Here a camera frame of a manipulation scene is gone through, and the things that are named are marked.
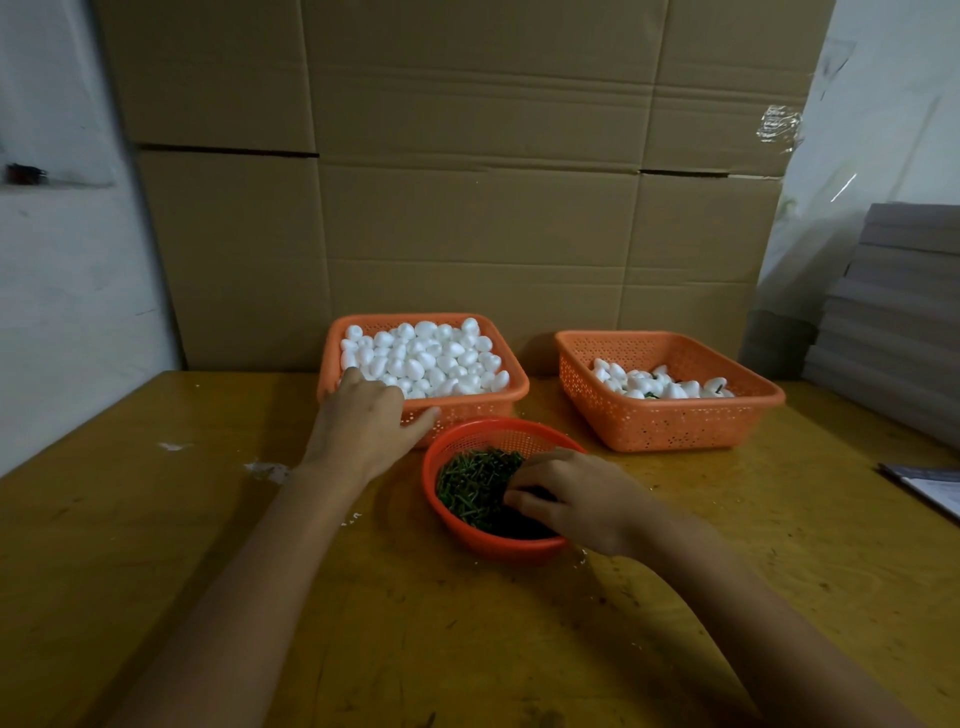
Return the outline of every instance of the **wooden table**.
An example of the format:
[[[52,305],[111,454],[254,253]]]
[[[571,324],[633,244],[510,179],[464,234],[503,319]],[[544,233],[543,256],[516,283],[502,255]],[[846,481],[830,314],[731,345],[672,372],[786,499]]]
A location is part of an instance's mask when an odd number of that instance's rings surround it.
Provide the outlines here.
[[[169,373],[0,481],[0,721],[98,725],[298,462],[308,375]],[[960,528],[873,472],[954,453],[806,384],[742,448],[614,455],[537,380],[518,414],[708,519],[931,725],[960,725]],[[273,726],[754,724],[653,574],[571,549],[477,561],[408,455],[357,502],[317,578]]]

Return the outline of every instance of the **plastic wrap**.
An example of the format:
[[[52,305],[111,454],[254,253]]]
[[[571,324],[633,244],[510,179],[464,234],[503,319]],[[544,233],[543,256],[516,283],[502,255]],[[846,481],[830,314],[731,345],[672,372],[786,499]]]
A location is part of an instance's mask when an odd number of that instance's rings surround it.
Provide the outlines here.
[[[800,138],[802,114],[792,107],[773,105],[760,117],[760,127],[756,136],[764,144],[779,144],[784,154],[790,154],[797,147]]]

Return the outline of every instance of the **hand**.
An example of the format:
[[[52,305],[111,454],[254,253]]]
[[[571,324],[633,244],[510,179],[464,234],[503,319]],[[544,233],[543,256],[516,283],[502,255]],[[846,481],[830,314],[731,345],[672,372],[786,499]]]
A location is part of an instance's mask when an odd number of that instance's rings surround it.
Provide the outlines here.
[[[524,490],[538,485],[557,502]],[[503,502],[582,546],[648,566],[683,519],[613,463],[564,448],[528,458]]]
[[[359,369],[347,369],[337,391],[320,408],[300,467],[336,463],[367,485],[430,431],[440,409],[431,407],[406,427],[400,426],[402,412],[398,387],[366,381]]]

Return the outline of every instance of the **white wall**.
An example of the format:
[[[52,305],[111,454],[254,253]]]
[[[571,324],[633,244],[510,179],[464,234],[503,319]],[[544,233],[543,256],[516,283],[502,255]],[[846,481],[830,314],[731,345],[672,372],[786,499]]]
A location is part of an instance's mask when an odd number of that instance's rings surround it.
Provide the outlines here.
[[[837,0],[756,307],[812,331],[871,203],[960,204],[958,125],[960,2]],[[766,324],[743,358],[775,371],[788,336]]]
[[[149,227],[80,0],[0,4],[0,474],[180,367]]]

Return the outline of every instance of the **orange rectangular basket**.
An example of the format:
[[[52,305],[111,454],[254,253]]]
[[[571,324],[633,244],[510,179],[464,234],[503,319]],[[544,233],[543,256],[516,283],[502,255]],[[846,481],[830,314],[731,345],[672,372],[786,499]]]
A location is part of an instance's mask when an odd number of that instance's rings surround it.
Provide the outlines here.
[[[486,316],[476,313],[357,314],[337,319],[330,326],[330,332],[326,336],[324,361],[321,364],[320,382],[317,385],[317,400],[323,401],[326,395],[336,390],[337,384],[340,382],[340,341],[346,335],[348,326],[356,324],[363,329],[365,334],[374,336],[379,331],[389,331],[391,328],[396,328],[403,322],[416,324],[419,321],[433,321],[436,324],[450,324],[458,327],[470,316],[476,319],[480,325],[480,333],[489,336],[493,341],[493,353],[500,357],[501,368],[510,373],[510,386],[502,392],[492,392],[485,395],[407,400],[403,403],[403,415],[400,421],[404,425],[408,425],[429,407],[440,407],[440,419],[433,429],[417,443],[418,448],[425,448],[434,441],[437,435],[451,425],[466,420],[475,420],[478,417],[510,417],[513,414],[514,402],[522,400],[530,391],[530,380],[493,322]]]
[[[763,412],[786,397],[772,381],[670,331],[560,331],[560,381],[600,439],[618,452],[731,448],[750,435]],[[724,376],[735,398],[631,400],[592,373],[593,359],[615,361],[628,372],[666,364],[675,379]]]

